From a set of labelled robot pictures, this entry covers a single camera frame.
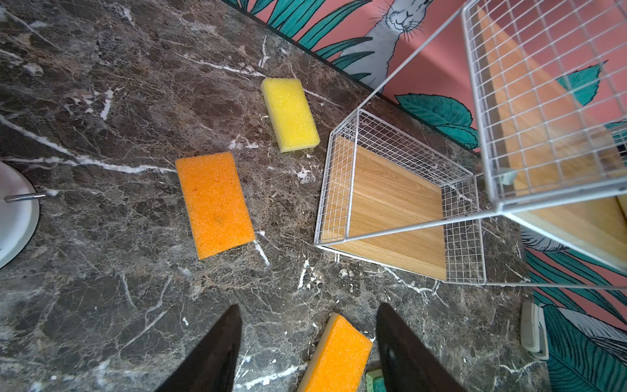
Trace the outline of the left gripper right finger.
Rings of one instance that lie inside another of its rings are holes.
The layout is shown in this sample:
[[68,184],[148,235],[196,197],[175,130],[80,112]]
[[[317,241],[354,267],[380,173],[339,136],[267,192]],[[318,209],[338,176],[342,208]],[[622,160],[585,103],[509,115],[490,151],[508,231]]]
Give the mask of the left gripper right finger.
[[388,303],[377,310],[376,339],[388,391],[463,391]]

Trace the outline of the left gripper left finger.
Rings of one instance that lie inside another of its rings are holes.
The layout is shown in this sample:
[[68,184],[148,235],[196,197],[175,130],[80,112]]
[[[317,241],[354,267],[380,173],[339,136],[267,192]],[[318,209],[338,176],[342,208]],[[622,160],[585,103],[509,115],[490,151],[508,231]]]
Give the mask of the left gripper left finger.
[[158,391],[233,390],[243,320],[231,305]]

